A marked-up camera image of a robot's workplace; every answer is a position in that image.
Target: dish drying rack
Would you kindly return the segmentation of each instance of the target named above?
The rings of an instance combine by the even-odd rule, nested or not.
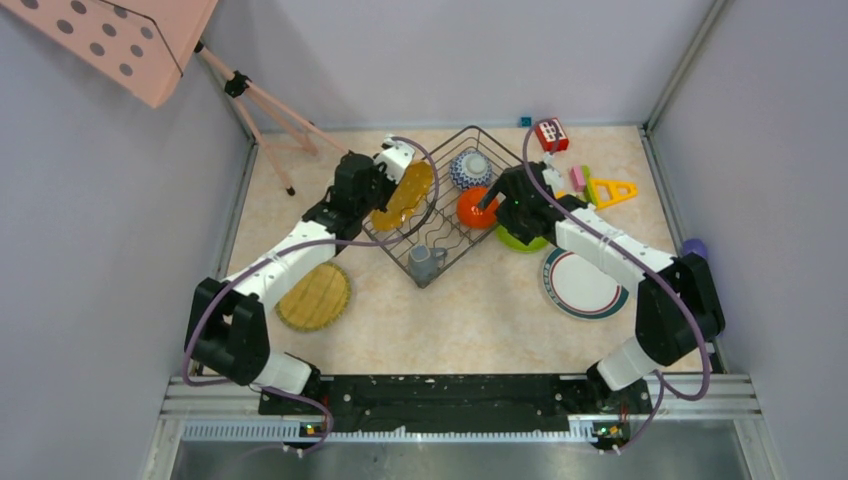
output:
[[[430,214],[430,218],[417,232],[398,243],[381,247],[419,288],[425,288],[436,281],[448,268],[494,230],[494,227],[485,230],[466,227],[459,222],[456,216],[456,203],[462,191],[454,185],[448,170],[454,158],[469,150],[477,150],[489,159],[492,163],[493,181],[506,168],[519,165],[521,162],[520,158],[482,128],[474,125],[465,127],[430,151],[439,173],[438,198],[434,198],[435,191],[431,186],[426,201],[421,202],[415,214],[407,218],[400,227],[394,230],[377,231],[371,223],[370,216],[362,226],[365,234],[372,240],[386,240],[409,232],[432,208],[433,212]],[[426,245],[430,248],[441,247],[447,250],[445,264],[436,275],[426,281],[420,281],[413,277],[407,267],[409,251],[416,245]]]

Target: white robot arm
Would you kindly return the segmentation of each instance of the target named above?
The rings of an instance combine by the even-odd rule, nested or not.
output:
[[[545,163],[531,162],[529,166],[537,182],[553,197],[561,188],[561,176]],[[604,221],[594,206],[571,195],[558,198],[560,206],[602,234],[602,238],[597,238],[548,204],[531,183],[524,166],[505,170],[480,202],[480,208],[487,207],[498,195],[506,196],[496,211],[498,223],[518,240],[529,244],[536,237],[544,237],[588,260],[636,295],[635,335],[587,371],[589,382],[601,397],[671,365],[697,347],[694,332],[674,301],[639,266],[610,247],[610,241],[657,272],[672,287],[692,312],[705,339],[714,338],[724,329],[718,294],[703,258],[695,254],[676,257],[651,248]]]
[[[344,246],[335,241],[353,240],[365,216],[385,208],[414,153],[410,145],[387,136],[383,151],[373,159],[352,152],[342,157],[324,199],[280,243],[224,279],[231,282],[249,271],[216,308],[193,358],[240,385],[301,393],[316,370],[301,359],[270,349],[265,318],[273,315],[274,305],[307,273],[341,252]],[[292,249],[304,243],[314,245]],[[291,253],[279,255],[290,249]],[[207,278],[197,287],[186,344],[209,300],[223,285]],[[225,321],[227,316],[231,323]]]

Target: tripod stand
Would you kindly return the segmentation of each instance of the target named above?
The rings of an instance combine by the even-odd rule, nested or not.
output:
[[[232,70],[228,67],[220,58],[215,56],[212,52],[203,45],[202,42],[197,42],[197,46],[194,48],[194,52],[205,60],[212,68],[217,70],[223,77],[226,79],[226,83],[224,84],[224,92],[227,93],[233,99],[233,104],[235,105],[236,111],[242,117],[244,122],[247,124],[247,127],[250,129],[253,136],[256,138],[256,143],[259,144],[259,148],[265,152],[265,155],[268,157],[268,160],[271,162],[271,166],[274,168],[274,171],[277,173],[277,176],[280,177],[280,180],[283,182],[283,187],[285,187],[286,192],[289,195],[294,195],[294,186],[292,185],[291,178],[288,173],[286,173],[283,168],[282,162],[276,156],[275,150],[277,149],[285,149],[285,150],[303,150],[312,155],[318,153],[318,148],[312,143],[312,140],[309,138],[309,132],[318,135],[322,139],[324,139],[330,145],[339,149],[342,154],[347,153],[349,150],[338,142],[338,140],[334,139],[315,125],[313,125],[308,120],[304,119],[297,112],[289,108],[286,104],[276,99],[273,95],[266,92],[249,77],[242,74],[238,70]],[[283,130],[286,131],[291,137],[298,143],[298,145],[279,145],[272,146],[270,145],[265,137],[262,135],[262,132],[259,131],[259,128],[256,126],[256,122],[251,117],[250,113],[247,111],[247,107],[244,106],[244,102],[242,101],[241,95],[244,94],[259,107],[260,110],[265,112],[266,115],[271,117],[274,122],[276,122]],[[298,129],[292,125],[288,120],[286,120],[280,112],[285,113],[289,117],[291,117],[295,122],[300,124],[303,128],[306,129],[304,132],[298,131]]]

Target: orange bowl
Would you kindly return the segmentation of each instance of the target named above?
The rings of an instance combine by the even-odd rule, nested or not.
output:
[[[497,198],[492,200],[485,210],[477,208],[477,204],[486,195],[486,191],[486,187],[473,187],[462,192],[456,202],[456,216],[460,223],[466,227],[486,229],[497,222],[495,218],[495,210],[498,209],[499,204]]]

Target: gray mug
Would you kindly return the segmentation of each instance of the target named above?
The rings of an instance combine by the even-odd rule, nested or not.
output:
[[[426,282],[436,276],[448,256],[446,248],[427,248],[426,245],[416,245],[409,251],[407,265],[409,274],[419,282]]]

